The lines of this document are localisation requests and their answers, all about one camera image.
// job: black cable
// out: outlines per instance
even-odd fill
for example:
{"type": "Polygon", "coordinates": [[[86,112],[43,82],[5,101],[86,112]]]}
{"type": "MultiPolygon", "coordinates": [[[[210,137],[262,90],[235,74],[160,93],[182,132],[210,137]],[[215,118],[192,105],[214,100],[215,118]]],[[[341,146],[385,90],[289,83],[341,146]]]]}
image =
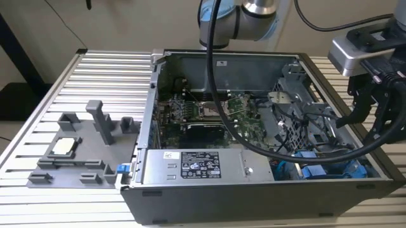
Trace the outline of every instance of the black cable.
{"type": "Polygon", "coordinates": [[[84,48],[88,49],[88,46],[83,43],[82,39],[79,38],[79,36],[76,35],[76,33],[71,30],[70,26],[66,24],[64,19],[62,18],[62,16],[59,15],[59,13],[56,12],[53,6],[49,4],[48,0],[44,0],[45,3],[48,4],[48,6],[51,7],[51,9],[53,10],[55,14],[58,15],[59,19],[62,20],[64,26],[68,28],[68,30],[72,32],[74,36],[78,38],[78,40],[80,41],[80,43],[83,44],[84,48]]]}
{"type": "Polygon", "coordinates": [[[9,141],[9,142],[12,141],[11,139],[4,138],[4,137],[1,137],[1,136],[0,136],[0,139],[4,139],[4,140],[7,140],[7,141],[9,141]]]}
{"type": "Polygon", "coordinates": [[[305,164],[329,164],[329,163],[339,163],[347,160],[353,160],[354,158],[358,158],[359,156],[366,155],[370,153],[374,149],[381,147],[391,138],[394,134],[397,134],[405,123],[406,123],[406,85],[402,82],[394,83],[394,88],[399,92],[401,100],[402,100],[402,107],[401,107],[401,113],[398,115],[398,118],[395,119],[391,128],[385,132],[385,134],[369,145],[361,147],[359,149],[339,155],[337,157],[329,157],[329,158],[301,158],[301,157],[291,157],[289,155],[283,155],[279,153],[275,153],[274,151],[267,151],[258,146],[254,146],[251,143],[248,143],[244,138],[238,134],[232,123],[227,119],[227,115],[224,113],[224,110],[222,108],[222,103],[219,100],[219,95],[216,92],[216,83],[215,83],[215,74],[214,74],[214,38],[215,38],[215,28],[216,28],[216,15],[220,7],[222,0],[214,1],[214,7],[211,12],[211,18],[208,23],[208,37],[207,37],[207,79],[208,79],[208,85],[211,89],[211,95],[214,98],[214,103],[216,107],[216,111],[219,113],[220,119],[223,121],[223,124],[231,134],[231,136],[236,139],[236,141],[252,152],[270,157],[277,160],[285,160],[287,162],[293,163],[305,163],[305,164]]]}
{"type": "Polygon", "coordinates": [[[309,138],[307,126],[303,126],[303,130],[305,130],[305,138],[306,138],[306,141],[309,142],[309,144],[311,145],[311,147],[315,148],[315,150],[317,150],[318,152],[322,152],[321,148],[313,143],[313,141],[311,141],[310,138],[309,138]]]}
{"type": "Polygon", "coordinates": [[[282,108],[281,108],[281,106],[279,106],[278,104],[274,103],[273,105],[275,106],[275,108],[278,109],[278,112],[279,112],[282,115],[285,115],[286,117],[289,117],[291,120],[298,121],[299,123],[303,122],[302,119],[299,119],[298,117],[295,117],[295,116],[287,114],[287,113],[282,110],[282,108]]]}
{"type": "Polygon", "coordinates": [[[199,25],[199,28],[200,28],[200,10],[202,10],[202,4],[203,4],[203,0],[200,0],[200,3],[199,3],[199,9],[198,9],[198,25],[199,25]]]}
{"type": "Polygon", "coordinates": [[[302,12],[301,7],[299,7],[298,0],[294,0],[294,6],[297,8],[299,17],[301,17],[302,21],[305,22],[305,24],[310,28],[313,28],[315,31],[319,31],[319,32],[338,31],[338,30],[347,29],[350,27],[358,26],[358,25],[363,25],[363,24],[370,23],[370,22],[377,21],[377,20],[389,19],[389,18],[391,18],[394,16],[393,14],[383,14],[381,16],[375,16],[373,18],[369,18],[369,19],[365,19],[365,20],[361,20],[361,21],[353,22],[350,24],[345,24],[345,25],[337,26],[337,27],[321,28],[321,27],[315,26],[314,24],[311,24],[311,22],[305,17],[303,12],[302,12]]]}

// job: white label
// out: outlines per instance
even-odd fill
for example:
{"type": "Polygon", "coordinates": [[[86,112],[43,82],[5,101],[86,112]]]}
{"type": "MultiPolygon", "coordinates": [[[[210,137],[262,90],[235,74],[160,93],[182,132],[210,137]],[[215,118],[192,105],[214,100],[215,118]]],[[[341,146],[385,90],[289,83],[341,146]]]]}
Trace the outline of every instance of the white label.
{"type": "Polygon", "coordinates": [[[227,66],[227,61],[216,61],[215,65],[218,67],[226,67],[227,66]]]}
{"type": "Polygon", "coordinates": [[[164,152],[164,159],[179,159],[179,157],[180,157],[179,152],[171,152],[171,151],[164,152]]]}

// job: electronic component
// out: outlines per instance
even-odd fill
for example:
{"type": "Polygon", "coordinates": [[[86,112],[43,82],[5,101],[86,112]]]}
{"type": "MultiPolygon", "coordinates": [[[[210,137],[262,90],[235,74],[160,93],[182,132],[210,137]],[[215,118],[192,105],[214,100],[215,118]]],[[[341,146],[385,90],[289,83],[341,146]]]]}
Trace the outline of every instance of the electronic component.
{"type": "MultiPolygon", "coordinates": [[[[314,151],[298,151],[294,156],[306,158],[318,157],[314,151]]],[[[275,170],[277,180],[345,179],[366,177],[366,167],[361,165],[357,160],[323,165],[299,165],[282,161],[275,170]]]]}
{"type": "MultiPolygon", "coordinates": [[[[216,53],[223,63],[215,68],[215,81],[218,91],[227,93],[220,106],[236,134],[263,150],[291,157],[299,157],[302,151],[318,158],[339,156],[349,151],[346,145],[361,146],[353,129],[335,128],[337,116],[330,111],[346,106],[326,97],[334,91],[323,89],[327,81],[307,70],[313,64],[305,65],[306,56],[298,55],[216,53]]],[[[337,216],[359,201],[394,190],[386,187],[387,176],[370,156],[314,166],[286,163],[247,150],[212,109],[204,62],[204,53],[171,52],[156,63],[156,72],[164,72],[163,68],[168,71],[158,76],[163,88],[171,87],[174,75],[186,77],[187,83],[179,92],[151,89],[158,97],[148,99],[156,102],[146,106],[135,172],[124,175],[120,191],[138,223],[220,221],[236,216],[256,220],[291,215],[313,218],[321,213],[337,216]],[[168,107],[155,108],[156,103],[168,107]],[[305,192],[306,200],[293,191],[305,192]],[[311,204],[321,191],[331,204],[311,204]],[[293,201],[301,205],[270,207],[293,201]],[[168,211],[174,204],[179,210],[168,211]]]]}

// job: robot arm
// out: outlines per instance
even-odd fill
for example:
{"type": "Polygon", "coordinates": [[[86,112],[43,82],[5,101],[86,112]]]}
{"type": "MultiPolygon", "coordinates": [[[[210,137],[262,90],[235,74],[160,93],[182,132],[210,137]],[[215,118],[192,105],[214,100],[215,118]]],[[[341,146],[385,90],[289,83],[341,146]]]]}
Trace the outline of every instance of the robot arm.
{"type": "MultiPolygon", "coordinates": [[[[402,8],[405,6],[405,1],[406,0],[399,0],[398,8],[399,7],[402,8]]],[[[255,152],[263,156],[271,157],[274,159],[285,160],[287,162],[306,163],[306,164],[325,164],[325,163],[338,163],[338,162],[349,161],[359,156],[363,156],[365,154],[374,151],[374,149],[381,147],[385,143],[393,141],[394,136],[397,136],[401,132],[402,132],[402,135],[405,135],[403,138],[406,139],[406,127],[405,127],[405,125],[406,125],[406,78],[405,78],[403,73],[401,71],[397,72],[395,68],[393,68],[391,62],[389,62],[386,60],[382,62],[381,61],[382,56],[377,55],[374,57],[367,57],[365,59],[361,59],[361,61],[359,61],[361,66],[371,74],[370,75],[371,79],[370,80],[366,79],[365,81],[358,81],[358,84],[362,84],[362,83],[366,84],[366,88],[363,90],[365,90],[365,93],[370,93],[370,94],[366,94],[365,97],[373,96],[373,98],[375,98],[373,95],[373,91],[381,91],[382,89],[390,90],[391,94],[383,93],[383,97],[386,97],[386,98],[382,98],[382,100],[389,100],[389,102],[385,102],[386,104],[383,105],[383,107],[381,106],[381,108],[387,111],[387,112],[383,112],[383,115],[382,115],[382,116],[386,116],[387,118],[379,119],[379,122],[381,122],[379,125],[382,126],[381,132],[375,132],[377,130],[373,131],[373,133],[371,133],[373,139],[367,139],[369,142],[365,144],[363,147],[353,150],[351,152],[349,152],[343,155],[330,157],[330,158],[298,158],[298,157],[291,157],[291,156],[279,154],[278,152],[274,152],[273,150],[270,150],[270,151],[263,150],[261,147],[252,145],[248,141],[246,141],[244,138],[239,136],[238,132],[234,129],[234,125],[231,124],[231,122],[227,118],[227,115],[223,111],[222,103],[219,101],[219,96],[216,93],[216,83],[215,83],[215,76],[214,76],[214,48],[216,47],[216,45],[219,45],[219,44],[222,45],[222,43],[216,43],[218,42],[216,37],[220,36],[219,34],[222,32],[222,30],[216,29],[218,28],[216,21],[218,21],[219,15],[220,15],[220,17],[224,17],[224,15],[227,16],[227,14],[219,14],[220,2],[222,2],[222,0],[214,0],[212,13],[211,13],[210,23],[208,23],[207,53],[206,53],[207,78],[208,78],[208,85],[210,85],[214,103],[216,105],[215,106],[216,111],[219,113],[223,124],[224,124],[230,134],[232,135],[232,137],[248,150],[251,150],[252,152],[255,152]],[[374,86],[370,87],[371,83],[382,84],[383,87],[382,88],[374,87],[374,86]]],[[[258,0],[258,1],[251,1],[251,3],[252,2],[266,3],[269,1],[258,0]]],[[[311,26],[311,28],[314,28],[318,31],[337,31],[343,28],[350,28],[357,25],[365,24],[367,22],[379,20],[379,19],[390,18],[393,16],[393,15],[383,15],[379,17],[366,19],[359,22],[354,22],[347,25],[334,27],[334,28],[318,28],[307,20],[305,20],[305,16],[303,16],[302,12],[299,11],[298,0],[294,0],[294,2],[295,2],[295,7],[297,7],[298,13],[301,15],[301,18],[303,19],[303,21],[306,21],[307,25],[311,26]]],[[[346,38],[347,38],[347,40],[350,40],[351,45],[355,46],[355,50],[362,50],[363,52],[374,53],[378,51],[383,51],[383,50],[395,48],[394,57],[398,56],[398,59],[395,59],[395,61],[401,62],[402,68],[405,68],[406,45],[403,44],[403,42],[406,41],[406,38],[405,38],[406,36],[405,36],[403,20],[402,20],[403,15],[402,15],[402,13],[398,13],[398,12],[397,12],[397,15],[398,15],[397,18],[401,19],[399,23],[397,21],[397,18],[391,18],[390,22],[394,22],[394,23],[389,23],[390,26],[386,26],[383,29],[374,29],[374,28],[371,29],[369,27],[365,27],[365,28],[358,29],[358,31],[350,31],[346,38]]],[[[342,53],[342,56],[343,56],[342,60],[343,60],[343,62],[347,62],[346,58],[349,57],[349,55],[345,53],[342,48],[338,47],[337,49],[338,49],[337,53],[330,56],[337,56],[337,55],[341,55],[341,53],[342,53]]],[[[363,111],[361,113],[353,112],[351,113],[353,116],[349,116],[347,120],[342,121],[341,126],[343,126],[346,124],[353,124],[354,119],[361,122],[365,121],[365,119],[359,118],[359,116],[358,116],[365,113],[367,114],[369,110],[363,111]]]]}
{"type": "MultiPolygon", "coordinates": [[[[200,44],[207,46],[207,31],[212,0],[202,4],[200,10],[200,44]]],[[[234,0],[223,0],[216,17],[214,48],[223,49],[231,39],[267,39],[277,27],[277,6],[274,0],[244,0],[240,6],[234,0]]]]}
{"type": "MultiPolygon", "coordinates": [[[[401,99],[395,84],[406,85],[406,0],[399,0],[394,17],[385,23],[353,29],[333,40],[329,59],[349,76],[349,95],[354,109],[337,121],[337,127],[362,123],[378,104],[375,122],[365,143],[381,137],[401,118],[401,99]]],[[[403,127],[386,143],[406,142],[403,127]]]]}

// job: white wall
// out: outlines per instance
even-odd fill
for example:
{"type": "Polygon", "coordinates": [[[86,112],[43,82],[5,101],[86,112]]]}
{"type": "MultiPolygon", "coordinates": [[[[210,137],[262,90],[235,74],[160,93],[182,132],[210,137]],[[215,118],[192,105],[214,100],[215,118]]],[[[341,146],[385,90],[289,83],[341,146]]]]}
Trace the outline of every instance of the white wall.
{"type": "MultiPolygon", "coordinates": [[[[48,1],[90,49],[151,51],[154,48],[200,47],[198,0],[92,0],[91,11],[87,10],[84,0],[48,1]]],[[[311,22],[326,27],[389,13],[395,2],[397,0],[299,0],[311,22]]],[[[0,0],[0,13],[40,75],[47,82],[53,82],[75,51],[83,47],[80,42],[44,0],[0,0]]],[[[301,21],[291,4],[278,45],[266,41],[232,41],[230,49],[273,51],[273,47],[277,47],[275,51],[325,56],[333,37],[342,33],[313,31],[301,21]]],[[[1,61],[0,68],[9,63],[1,61]]],[[[19,74],[13,70],[9,77],[15,75],[19,74]]]]}
{"type": "MultiPolygon", "coordinates": [[[[198,0],[49,0],[90,49],[199,49],[198,0]]],[[[52,82],[83,47],[44,0],[0,0],[3,14],[44,80],[52,82]]],[[[267,42],[232,42],[234,50],[265,50],[267,42]]]]}

